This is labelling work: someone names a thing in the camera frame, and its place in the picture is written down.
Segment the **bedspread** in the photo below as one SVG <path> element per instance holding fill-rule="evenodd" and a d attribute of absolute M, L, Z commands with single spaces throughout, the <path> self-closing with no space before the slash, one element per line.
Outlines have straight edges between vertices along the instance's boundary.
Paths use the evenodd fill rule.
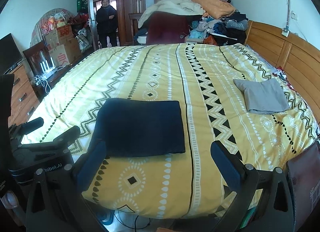
<path fill-rule="evenodd" d="M 250 114 L 233 79 L 276 78 L 290 109 L 274 115 Z M 68 72 L 32 119 L 44 125 L 23 143 L 52 141 L 78 125 L 70 147 L 76 160 L 89 145 L 98 110 L 108 98 L 178 100 L 185 133 L 184 154 L 144 158 L 106 156 L 83 196 L 110 209 L 151 218 L 221 216 L 232 202 L 210 155 L 220 140 L 243 163 L 257 169 L 284 167 L 316 138 L 316 120 L 303 99 L 274 77 L 264 62 L 238 44 L 215 47 L 172 44 L 98 50 Z M 122 128 L 134 129 L 134 123 Z M 258 191 L 251 206 L 257 204 Z"/>

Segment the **wooden dresser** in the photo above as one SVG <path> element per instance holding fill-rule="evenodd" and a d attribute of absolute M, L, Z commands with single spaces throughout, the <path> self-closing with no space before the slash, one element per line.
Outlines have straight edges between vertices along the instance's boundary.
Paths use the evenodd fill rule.
<path fill-rule="evenodd" d="M 8 120 L 9 126 L 27 122 L 40 104 L 23 64 L 16 67 L 10 74 L 14 74 L 14 84 L 11 98 L 11 116 Z"/>

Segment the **white blanket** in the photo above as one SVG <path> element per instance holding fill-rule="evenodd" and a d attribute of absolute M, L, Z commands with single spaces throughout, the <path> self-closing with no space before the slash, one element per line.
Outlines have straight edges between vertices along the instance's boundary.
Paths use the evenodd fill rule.
<path fill-rule="evenodd" d="M 145 10 L 139 20 L 138 27 L 141 28 L 144 22 L 155 11 L 176 15 L 203 15 L 205 13 L 200 4 L 194 3 L 191 0 L 160 0 Z"/>

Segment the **television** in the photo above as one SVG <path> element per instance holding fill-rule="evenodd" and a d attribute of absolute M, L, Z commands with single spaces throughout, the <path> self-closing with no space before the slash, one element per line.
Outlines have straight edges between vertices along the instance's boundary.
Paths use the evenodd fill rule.
<path fill-rule="evenodd" d="M 9 33 L 0 40 L 0 75 L 5 74 L 20 60 L 22 60 L 22 55 L 18 50 L 11 33 Z"/>

